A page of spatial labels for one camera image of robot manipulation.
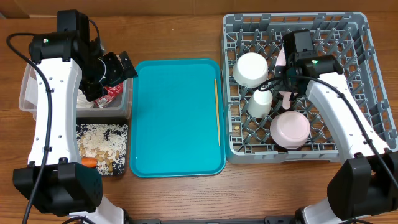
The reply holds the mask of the wooden chopstick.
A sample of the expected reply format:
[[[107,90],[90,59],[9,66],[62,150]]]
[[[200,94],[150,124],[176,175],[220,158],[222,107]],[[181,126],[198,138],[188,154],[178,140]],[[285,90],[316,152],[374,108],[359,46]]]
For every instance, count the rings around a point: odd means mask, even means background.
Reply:
[[[219,119],[219,106],[218,106],[218,84],[217,79],[214,79],[215,86],[215,108],[216,108],[216,123],[217,123],[217,135],[218,135],[218,145],[221,146],[221,137],[220,137],[220,119]]]

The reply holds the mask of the large white tissue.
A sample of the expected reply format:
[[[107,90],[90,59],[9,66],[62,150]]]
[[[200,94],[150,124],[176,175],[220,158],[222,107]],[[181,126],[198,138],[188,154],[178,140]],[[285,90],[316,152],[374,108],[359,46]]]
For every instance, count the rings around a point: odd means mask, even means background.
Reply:
[[[83,92],[81,90],[78,90],[76,107],[78,109],[93,108],[94,107],[94,102],[93,101],[88,101],[86,99],[86,96],[83,94]]]

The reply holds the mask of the orange carrot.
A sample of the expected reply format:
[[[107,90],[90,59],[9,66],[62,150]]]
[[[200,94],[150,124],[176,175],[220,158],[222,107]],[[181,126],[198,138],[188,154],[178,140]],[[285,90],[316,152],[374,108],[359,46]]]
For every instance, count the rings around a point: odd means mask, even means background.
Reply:
[[[97,166],[97,159],[92,157],[83,157],[81,159],[81,164],[89,168],[95,168]]]

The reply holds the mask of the red snack wrapper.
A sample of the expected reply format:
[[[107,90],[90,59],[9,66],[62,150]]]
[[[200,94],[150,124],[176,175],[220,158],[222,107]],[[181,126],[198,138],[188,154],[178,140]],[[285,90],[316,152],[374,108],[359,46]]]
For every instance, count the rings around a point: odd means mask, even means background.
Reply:
[[[114,87],[106,86],[105,89],[107,90],[108,94],[104,95],[94,101],[95,105],[99,108],[107,107],[113,100],[116,99],[123,92],[124,83],[120,83]]]

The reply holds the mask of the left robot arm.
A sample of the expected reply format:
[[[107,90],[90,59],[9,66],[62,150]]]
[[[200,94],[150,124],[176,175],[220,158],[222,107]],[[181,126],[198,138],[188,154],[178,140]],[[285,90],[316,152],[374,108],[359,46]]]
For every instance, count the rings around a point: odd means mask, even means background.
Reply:
[[[25,61],[35,70],[37,112],[27,167],[13,184],[29,208],[67,222],[131,223],[125,209],[104,196],[100,173],[81,163],[76,138],[77,96],[93,101],[137,73],[127,52],[102,53],[87,31],[33,34]]]

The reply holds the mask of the white bowl with nuts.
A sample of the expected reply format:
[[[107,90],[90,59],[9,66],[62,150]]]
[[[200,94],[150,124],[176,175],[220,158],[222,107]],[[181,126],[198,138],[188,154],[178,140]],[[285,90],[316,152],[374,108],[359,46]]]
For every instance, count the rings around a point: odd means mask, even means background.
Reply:
[[[242,54],[233,66],[233,78],[241,86],[258,87],[268,78],[266,59],[255,52]]]

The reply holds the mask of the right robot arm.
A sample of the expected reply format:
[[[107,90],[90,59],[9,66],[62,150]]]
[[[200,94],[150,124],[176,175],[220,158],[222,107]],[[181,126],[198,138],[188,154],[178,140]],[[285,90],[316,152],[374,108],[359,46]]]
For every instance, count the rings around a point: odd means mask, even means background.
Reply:
[[[364,117],[336,58],[281,52],[275,76],[284,90],[314,104],[341,159],[327,197],[297,210],[293,223],[349,223],[397,210],[397,153]]]

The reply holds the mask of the pink white plate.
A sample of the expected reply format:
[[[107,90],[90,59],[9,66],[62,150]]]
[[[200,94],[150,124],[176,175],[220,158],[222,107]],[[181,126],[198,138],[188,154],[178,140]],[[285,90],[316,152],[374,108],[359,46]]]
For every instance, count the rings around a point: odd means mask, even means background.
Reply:
[[[281,50],[280,50],[280,52],[279,52],[279,54],[277,56],[277,60],[276,60],[275,65],[276,65],[276,67],[278,67],[278,66],[281,66],[281,67],[286,66],[285,50],[284,50],[283,47],[281,48]]]

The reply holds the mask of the pink bowl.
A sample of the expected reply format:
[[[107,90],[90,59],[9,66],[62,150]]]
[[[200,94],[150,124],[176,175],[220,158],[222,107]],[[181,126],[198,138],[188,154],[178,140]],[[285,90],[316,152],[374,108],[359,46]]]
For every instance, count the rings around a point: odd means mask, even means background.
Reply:
[[[310,123],[302,113],[287,111],[277,115],[272,120],[270,133],[278,146],[288,150],[296,150],[307,142],[310,134]]]

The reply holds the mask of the white plastic fork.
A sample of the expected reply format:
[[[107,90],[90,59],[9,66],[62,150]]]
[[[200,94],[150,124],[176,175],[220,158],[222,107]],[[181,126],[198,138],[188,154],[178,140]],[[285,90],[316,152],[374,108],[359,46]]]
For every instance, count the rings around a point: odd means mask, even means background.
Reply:
[[[282,107],[288,110],[291,106],[291,101],[294,101],[298,93],[292,93],[289,91],[280,91],[279,94],[282,96]]]

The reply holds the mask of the small white round cup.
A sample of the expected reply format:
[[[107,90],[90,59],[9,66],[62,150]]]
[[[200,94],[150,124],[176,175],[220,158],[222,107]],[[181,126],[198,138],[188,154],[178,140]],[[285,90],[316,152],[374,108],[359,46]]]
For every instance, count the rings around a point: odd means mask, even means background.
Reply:
[[[256,90],[248,102],[248,113],[255,118],[265,118],[272,105],[272,93],[270,90]]]

